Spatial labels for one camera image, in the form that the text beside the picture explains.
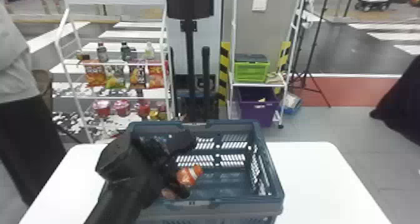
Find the orange snack bag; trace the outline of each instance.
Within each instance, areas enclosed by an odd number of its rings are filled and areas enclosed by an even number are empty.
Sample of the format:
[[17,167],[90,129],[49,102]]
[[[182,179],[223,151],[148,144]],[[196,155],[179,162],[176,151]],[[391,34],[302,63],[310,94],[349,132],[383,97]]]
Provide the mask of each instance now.
[[149,66],[149,88],[163,88],[162,66]]
[[176,173],[178,182],[186,187],[191,187],[196,184],[196,180],[203,174],[203,169],[199,165],[194,165],[192,168],[181,168]]
[[86,81],[89,87],[105,86],[106,75],[103,65],[94,65],[93,63],[99,63],[99,60],[85,60],[83,63],[92,63],[92,65],[85,65],[84,69],[86,72]]

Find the light switch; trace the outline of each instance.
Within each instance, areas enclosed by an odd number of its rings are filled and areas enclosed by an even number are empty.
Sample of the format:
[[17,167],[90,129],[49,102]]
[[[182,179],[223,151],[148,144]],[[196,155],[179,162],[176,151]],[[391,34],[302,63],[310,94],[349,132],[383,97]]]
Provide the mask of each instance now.
[[265,11],[267,9],[267,0],[252,0],[253,11]]

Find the green plastic crate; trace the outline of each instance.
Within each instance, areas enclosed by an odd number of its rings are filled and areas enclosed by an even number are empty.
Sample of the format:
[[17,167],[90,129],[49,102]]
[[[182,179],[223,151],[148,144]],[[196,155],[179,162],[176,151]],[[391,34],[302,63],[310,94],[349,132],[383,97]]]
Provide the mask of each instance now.
[[270,62],[262,54],[235,54],[235,82],[263,83]]

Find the cart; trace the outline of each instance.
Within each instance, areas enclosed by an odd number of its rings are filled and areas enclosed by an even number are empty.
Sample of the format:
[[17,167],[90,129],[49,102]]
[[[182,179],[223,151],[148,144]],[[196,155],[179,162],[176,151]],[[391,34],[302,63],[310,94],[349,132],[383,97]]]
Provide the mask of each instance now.
[[364,12],[368,12],[372,8],[385,11],[389,8],[390,4],[390,0],[358,0],[358,2],[354,5],[354,8]]

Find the blue plastic basket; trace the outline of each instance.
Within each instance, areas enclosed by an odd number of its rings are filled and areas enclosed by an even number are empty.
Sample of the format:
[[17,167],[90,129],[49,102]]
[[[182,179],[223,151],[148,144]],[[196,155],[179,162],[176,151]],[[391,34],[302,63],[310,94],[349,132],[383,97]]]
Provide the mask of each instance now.
[[204,174],[185,200],[159,199],[142,210],[141,223],[273,223],[284,192],[259,125],[254,120],[212,120],[202,125],[135,122],[134,136],[165,142],[189,129],[197,147],[176,158],[179,167],[199,164]]

